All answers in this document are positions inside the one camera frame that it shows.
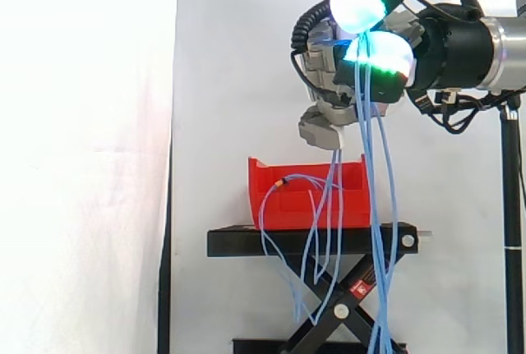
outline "white backdrop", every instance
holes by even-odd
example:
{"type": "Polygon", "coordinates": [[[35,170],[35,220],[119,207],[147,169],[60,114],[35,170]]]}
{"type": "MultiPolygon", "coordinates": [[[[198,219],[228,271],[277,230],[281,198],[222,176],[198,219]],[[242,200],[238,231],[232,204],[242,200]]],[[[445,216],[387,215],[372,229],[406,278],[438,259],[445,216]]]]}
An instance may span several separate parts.
{"type": "MultiPolygon", "coordinates": [[[[286,338],[295,329],[275,263],[207,259],[205,240],[211,228],[251,221],[248,156],[270,164],[330,158],[298,136],[309,101],[288,61],[293,24],[319,1],[178,0],[173,353],[227,354],[232,338],[286,338]]],[[[481,1],[488,14],[514,14],[514,0],[481,1]]],[[[434,232],[433,242],[406,257],[395,274],[395,338],[412,353],[504,352],[496,112],[451,136],[403,101],[385,124],[401,217],[434,232]]],[[[356,159],[362,152],[356,127],[347,130],[347,145],[346,159],[356,159]]],[[[387,220],[385,175],[378,180],[387,220]]],[[[376,298],[365,305],[374,311],[376,298]]]]}
{"type": "Polygon", "coordinates": [[[176,0],[0,0],[0,352],[155,353],[176,0]]]}

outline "red label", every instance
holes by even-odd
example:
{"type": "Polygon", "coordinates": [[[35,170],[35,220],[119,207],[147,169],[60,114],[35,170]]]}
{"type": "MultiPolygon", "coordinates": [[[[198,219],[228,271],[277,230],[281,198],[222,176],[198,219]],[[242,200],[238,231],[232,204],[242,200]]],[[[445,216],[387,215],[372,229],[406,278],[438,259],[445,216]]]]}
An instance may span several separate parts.
{"type": "Polygon", "coordinates": [[[365,283],[363,280],[358,280],[351,287],[350,292],[359,300],[362,300],[367,296],[369,292],[372,291],[374,286],[365,283]]]}

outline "black table top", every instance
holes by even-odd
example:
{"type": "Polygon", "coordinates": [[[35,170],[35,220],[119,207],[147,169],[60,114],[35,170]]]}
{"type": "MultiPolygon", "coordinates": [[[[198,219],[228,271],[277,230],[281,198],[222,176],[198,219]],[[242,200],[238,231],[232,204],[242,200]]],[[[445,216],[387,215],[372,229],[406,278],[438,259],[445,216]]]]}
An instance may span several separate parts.
{"type": "MultiPolygon", "coordinates": [[[[307,242],[309,230],[294,231],[266,231],[275,241],[285,255],[301,255],[307,242]]],[[[325,251],[327,231],[319,229],[322,251],[325,251]]],[[[386,254],[390,252],[391,238],[393,237],[392,224],[381,226],[382,240],[386,254]]],[[[337,230],[331,230],[331,254],[337,250],[337,230]]],[[[249,257],[265,255],[261,245],[261,232],[253,225],[230,226],[208,231],[207,251],[209,257],[249,257]]],[[[270,255],[276,255],[272,245],[268,243],[270,255]]],[[[371,254],[371,229],[370,228],[345,228],[342,230],[342,254],[371,254]]],[[[399,254],[418,253],[418,230],[407,223],[399,224],[399,254]]],[[[310,254],[314,254],[311,245],[310,254]]]]}

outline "tripod pole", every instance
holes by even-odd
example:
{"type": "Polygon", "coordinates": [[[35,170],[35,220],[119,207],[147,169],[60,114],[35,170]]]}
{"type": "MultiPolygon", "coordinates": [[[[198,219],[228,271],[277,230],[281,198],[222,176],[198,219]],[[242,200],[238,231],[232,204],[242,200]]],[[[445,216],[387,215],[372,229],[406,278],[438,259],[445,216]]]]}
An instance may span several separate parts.
{"type": "Polygon", "coordinates": [[[508,354],[524,354],[519,106],[514,96],[501,109],[508,354]]]}

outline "red storage bin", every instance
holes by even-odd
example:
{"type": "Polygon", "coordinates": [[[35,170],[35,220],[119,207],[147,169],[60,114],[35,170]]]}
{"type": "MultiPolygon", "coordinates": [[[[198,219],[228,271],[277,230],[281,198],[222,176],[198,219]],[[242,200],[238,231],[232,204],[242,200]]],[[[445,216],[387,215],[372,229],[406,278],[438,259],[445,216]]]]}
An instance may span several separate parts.
{"type": "MultiPolygon", "coordinates": [[[[248,160],[248,189],[252,218],[260,229],[259,211],[267,191],[278,180],[294,173],[327,178],[329,163],[317,165],[287,165],[267,167],[257,159],[248,160]]],[[[362,156],[360,162],[343,163],[344,183],[344,228],[366,228],[370,225],[369,189],[367,172],[362,156]]],[[[320,203],[322,191],[309,181],[295,179],[277,189],[265,206],[265,230],[310,229],[312,206],[308,191],[311,190],[316,206],[320,203]]],[[[338,227],[338,190],[332,190],[330,226],[338,227]]],[[[318,227],[327,227],[327,204],[322,210],[318,227]]]]}

